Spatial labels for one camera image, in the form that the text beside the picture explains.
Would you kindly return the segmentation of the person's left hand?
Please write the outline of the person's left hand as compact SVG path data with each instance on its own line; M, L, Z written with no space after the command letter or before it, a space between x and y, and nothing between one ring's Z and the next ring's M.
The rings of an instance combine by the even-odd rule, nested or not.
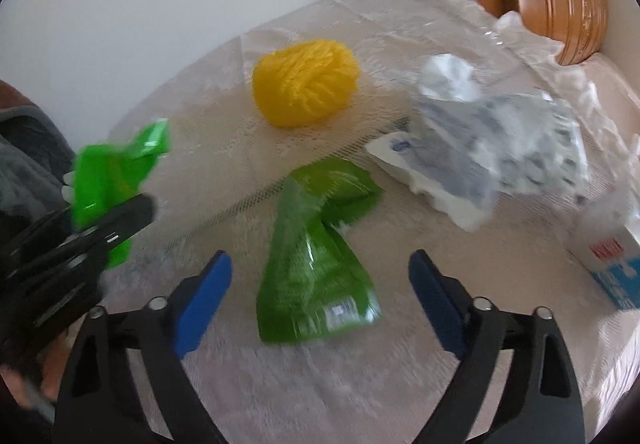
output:
M68 357L70 356L70 330L66 329L42 353L39 390L48 401L58 401L61 381ZM1 378L21 408L33 409L27 398L26 382L22 375L6 364L1 365Z

